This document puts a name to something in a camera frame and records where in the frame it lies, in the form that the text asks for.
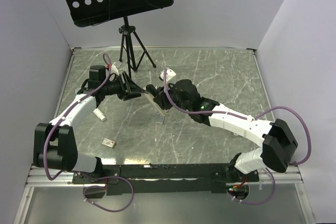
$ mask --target tripod stand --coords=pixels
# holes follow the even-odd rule
[[[119,28],[119,33],[122,34],[119,61],[122,62],[122,53],[123,53],[123,50],[125,49],[126,54],[127,54],[128,75],[129,75],[130,78],[132,78],[131,70],[133,70],[134,72],[136,72],[138,70],[139,65],[140,65],[140,63],[141,63],[145,54],[147,55],[148,59],[152,63],[153,68],[156,68],[155,63],[153,62],[153,60],[150,57],[149,53],[147,52],[145,46],[143,45],[142,41],[140,40],[139,36],[137,35],[137,32],[135,31],[135,26],[130,26],[129,25],[127,16],[124,17],[124,25]],[[143,53],[141,55],[141,58],[140,58],[138,64],[136,63],[135,57],[134,57],[131,34],[134,34],[134,36],[136,37],[136,39],[138,40],[139,44],[141,45],[141,47],[143,49]]]

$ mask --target cable tie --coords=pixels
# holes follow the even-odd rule
[[[252,122],[252,121],[255,120],[255,118],[254,118],[253,116],[251,116],[251,115],[248,115],[247,118],[246,118],[246,120],[247,120],[248,122]]]

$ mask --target wire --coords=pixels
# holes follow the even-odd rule
[[[85,176],[86,178],[88,178],[88,179],[96,179],[96,180],[109,179],[109,178],[121,179],[121,180],[125,181],[127,184],[129,184],[129,186],[131,187],[131,191],[132,191],[130,201],[127,203],[126,206],[124,206],[123,208],[120,208],[120,209],[118,209],[118,210],[111,210],[111,209],[102,207],[101,205],[96,204],[95,202],[89,200],[89,199],[85,196],[85,192],[86,192],[89,188],[101,188],[101,189],[105,189],[105,188],[106,188],[106,185],[105,185],[105,186],[89,186],[89,187],[85,188],[85,189],[83,190],[84,201],[86,201],[86,202],[88,202],[88,203],[90,203],[90,204],[92,204],[92,205],[94,205],[94,206],[96,206],[96,207],[98,207],[98,208],[100,208],[100,209],[102,209],[102,210],[104,210],[104,211],[107,211],[107,212],[121,212],[121,211],[124,211],[126,208],[128,208],[128,207],[131,205],[131,203],[132,203],[132,201],[133,201],[133,198],[134,198],[134,188],[133,188],[131,182],[129,182],[127,179],[122,178],[122,177],[119,177],[119,176],[108,176],[108,177],[101,177],[101,178],[93,178],[93,177],[90,177],[90,176],[87,175],[87,174],[84,174],[84,173],[81,173],[81,174],[84,175],[84,176]]]
[[[243,203],[243,204],[247,204],[247,205],[262,205],[262,204],[265,204],[265,203],[269,202],[269,201],[273,198],[273,196],[274,196],[274,194],[275,194],[276,183],[275,183],[274,176],[273,176],[273,174],[270,172],[270,170],[267,169],[267,168],[265,168],[264,170],[266,170],[266,171],[269,173],[269,175],[271,176],[272,182],[273,182],[273,189],[272,189],[272,192],[271,192],[271,194],[268,196],[267,199],[265,199],[265,200],[263,200],[263,201],[260,201],[260,202],[250,202],[250,201],[239,200],[239,199],[235,198],[235,197],[234,197],[232,194],[230,194],[229,192],[228,192],[227,194],[229,194],[229,195],[231,196],[231,198],[234,199],[235,201],[240,202],[240,203]]]
[[[46,172],[46,176],[49,180],[54,180],[55,178],[58,177],[58,175],[60,175],[62,173],[62,171],[59,171],[54,177],[51,177],[49,169],[48,169],[48,162],[47,162],[47,152],[48,152],[48,145],[51,139],[51,136],[53,135],[53,133],[55,132],[56,128],[61,124],[61,122],[63,121],[63,117],[67,117],[67,115],[74,109],[74,107],[77,106],[77,104],[79,104],[80,102],[82,102],[83,100],[85,100],[87,97],[93,95],[94,93],[96,93],[99,89],[101,89],[104,84],[109,80],[110,75],[111,75],[111,59],[108,56],[107,53],[103,53],[103,59],[106,62],[106,58],[108,60],[109,65],[109,74],[106,76],[105,80],[103,80],[103,82],[101,83],[101,85],[99,85],[96,89],[92,90],[90,93],[86,94],[84,97],[82,97],[81,99],[79,99],[79,101],[74,102],[63,114],[63,116],[56,122],[56,124],[51,128],[50,132],[47,135],[46,141],[44,143],[44,148],[43,148],[43,166],[44,166],[44,171]]]
[[[243,184],[246,183],[246,181],[247,181],[247,176],[245,177],[244,181],[240,185],[233,186],[233,188],[239,188],[239,187],[241,187]]]
[[[167,75],[167,69],[164,69],[164,72],[163,72],[163,89],[164,89],[164,93],[166,94],[169,102],[171,103],[171,105],[176,108],[177,110],[183,112],[183,113],[186,113],[186,114],[213,114],[213,113],[220,113],[220,114],[228,114],[228,115],[232,115],[232,116],[235,116],[237,118],[241,118],[241,119],[244,119],[244,120],[247,120],[246,117],[244,116],[241,116],[241,115],[237,115],[237,114],[234,114],[234,113],[231,113],[231,112],[225,112],[225,111],[187,111],[187,110],[183,110],[181,108],[179,108],[172,100],[172,98],[170,97],[169,93],[168,93],[168,88],[167,88],[167,83],[166,83],[166,75]],[[304,128],[304,132],[306,133],[306,137],[307,137],[307,144],[308,144],[308,151],[307,151],[307,154],[306,156],[304,157],[303,160],[299,161],[299,162],[293,162],[293,163],[290,163],[290,165],[301,165],[303,164],[304,162],[306,162],[309,157],[310,157],[310,154],[311,154],[311,138],[310,138],[310,134],[309,134],[309,130],[308,130],[308,127],[306,125],[306,123],[304,122],[303,118],[293,109],[289,108],[289,107],[286,107],[286,106],[276,106],[276,107],[273,107],[271,109],[268,109],[266,111],[264,111],[263,113],[260,113],[258,114],[257,116],[255,116],[256,119],[262,117],[263,115],[273,111],[273,110],[277,110],[277,109],[283,109],[283,110],[287,110],[289,112],[291,112],[293,115],[295,115],[297,117],[297,119],[299,119],[300,123],[302,124],[303,128]]]
[[[307,127],[306,123],[304,122],[303,118],[295,110],[293,110],[289,107],[286,107],[286,106],[276,106],[276,107],[270,108],[270,109],[264,111],[263,113],[260,113],[259,115],[257,115],[256,118],[258,119],[258,118],[262,117],[263,115],[266,115],[267,113],[269,113],[273,110],[279,110],[279,109],[287,110],[290,113],[292,113],[293,115],[295,115],[296,118],[299,119],[300,123],[303,126],[304,132],[305,132],[306,137],[307,137],[307,144],[308,144],[307,154],[304,157],[304,159],[302,159],[301,161],[290,163],[290,165],[301,165],[309,159],[310,154],[311,154],[311,138],[310,138],[308,127]]]

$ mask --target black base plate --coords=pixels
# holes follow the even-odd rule
[[[128,179],[136,193],[170,193],[211,191],[226,193],[226,183],[242,182],[245,175],[232,176],[229,164],[168,164],[168,165],[104,165],[104,176]],[[258,182],[256,171],[247,174],[248,182]],[[105,184],[92,182],[83,176],[74,176],[74,184]],[[107,195],[130,193],[129,185],[112,178],[108,180]]]

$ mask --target tripod leg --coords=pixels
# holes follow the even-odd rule
[[[122,62],[122,52],[124,50],[124,40],[125,40],[125,35],[123,34],[121,37],[121,48],[120,48],[120,57],[119,57],[120,62]]]
[[[141,45],[141,47],[142,47],[144,53],[147,55],[148,59],[150,60],[150,62],[151,62],[151,64],[152,64],[153,68],[156,68],[156,65],[155,65],[154,61],[152,60],[152,58],[150,57],[149,53],[147,52],[145,46],[143,45],[141,39],[139,38],[139,36],[138,36],[138,34],[137,34],[137,32],[134,31],[134,35],[135,35],[136,39],[138,40],[139,44]]]
[[[127,35],[127,39],[128,39],[129,51],[130,51],[131,60],[132,60],[132,69],[134,70],[134,72],[136,72],[137,71],[137,64],[135,63],[131,34]]]
[[[140,63],[141,63],[144,55],[145,55],[145,51],[142,53],[142,56],[141,56],[141,58],[140,58],[140,60],[138,62],[138,65],[136,66],[136,69],[138,69],[138,67],[140,66]]]
[[[129,41],[128,36],[126,37],[126,53],[127,53],[127,66],[128,66],[128,76],[130,79],[132,79],[132,73],[131,73],[131,57],[130,57],[130,47],[129,47]]]

